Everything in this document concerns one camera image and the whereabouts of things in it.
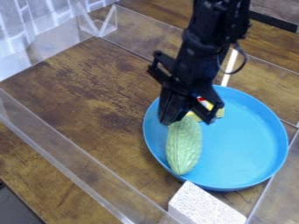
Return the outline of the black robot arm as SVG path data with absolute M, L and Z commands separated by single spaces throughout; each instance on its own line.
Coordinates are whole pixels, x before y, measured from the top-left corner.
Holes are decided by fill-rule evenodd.
M 148 73 L 162 84 L 158 117 L 168 126 L 188 112 L 212 123 L 224 108 L 212 81 L 230 48 L 246 37 L 250 0 L 194 0 L 191 22 L 176 57 L 154 52 Z

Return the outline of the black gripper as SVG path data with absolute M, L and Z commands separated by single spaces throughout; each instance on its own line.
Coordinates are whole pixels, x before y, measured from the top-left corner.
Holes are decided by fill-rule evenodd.
M 212 81 L 220 70 L 220 64 L 228 52 L 227 45 L 206 42 L 191 31 L 182 34 L 182 46 L 176 58 L 164 52 L 154 52 L 154 62 L 148 73 L 162 84 L 158 117 L 163 125 L 170 126 L 180 121 L 195 106 L 196 97 L 204 97 L 218 108 L 224 103 L 214 90 Z M 212 124 L 218 119 L 216 113 L 207 110 L 202 104 L 202 121 Z

